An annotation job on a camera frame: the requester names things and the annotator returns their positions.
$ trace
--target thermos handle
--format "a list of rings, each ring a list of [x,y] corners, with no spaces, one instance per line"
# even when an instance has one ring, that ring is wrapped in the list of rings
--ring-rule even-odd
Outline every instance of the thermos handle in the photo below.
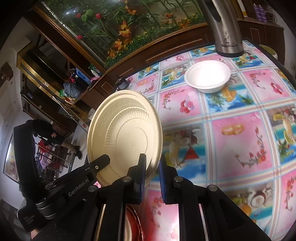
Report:
[[[217,22],[221,22],[221,17],[214,5],[214,3],[212,2],[212,0],[204,0],[205,4],[207,6],[207,8],[209,9],[211,15],[213,16],[213,18],[217,21]]]

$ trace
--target picture frame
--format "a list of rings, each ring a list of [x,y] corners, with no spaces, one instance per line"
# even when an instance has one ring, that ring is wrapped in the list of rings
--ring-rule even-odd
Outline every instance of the picture frame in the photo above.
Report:
[[[5,162],[3,165],[3,173],[9,177],[11,180],[18,182],[19,177],[17,173],[17,167],[15,163],[15,152],[13,145],[13,134],[11,135],[9,145],[5,155]]]

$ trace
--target screw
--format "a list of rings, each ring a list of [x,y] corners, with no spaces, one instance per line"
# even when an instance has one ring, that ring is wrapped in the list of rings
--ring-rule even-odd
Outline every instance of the screw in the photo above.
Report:
[[[183,177],[180,177],[180,176],[175,176],[174,177],[174,180],[178,183],[182,182],[183,181]]]
[[[94,192],[98,187],[96,185],[91,185],[87,188],[89,192]]]
[[[123,180],[123,182],[125,182],[125,183],[129,183],[129,182],[131,181],[131,177],[129,177],[129,176],[125,176],[125,177],[122,178],[122,180]]]
[[[209,190],[212,191],[212,192],[216,192],[218,190],[217,186],[216,185],[209,185],[208,186]]]

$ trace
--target table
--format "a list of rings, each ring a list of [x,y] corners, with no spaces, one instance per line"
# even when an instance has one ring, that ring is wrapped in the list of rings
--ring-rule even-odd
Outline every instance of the table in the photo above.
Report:
[[[247,40],[243,45],[238,58],[219,56],[211,45],[127,80],[158,112],[168,165],[196,185],[217,185],[272,240],[280,240],[296,219],[296,91],[263,52]],[[184,82],[192,64],[209,59],[231,69],[226,86],[214,94]],[[179,240],[178,206],[163,204],[157,175],[138,215],[145,241]]]

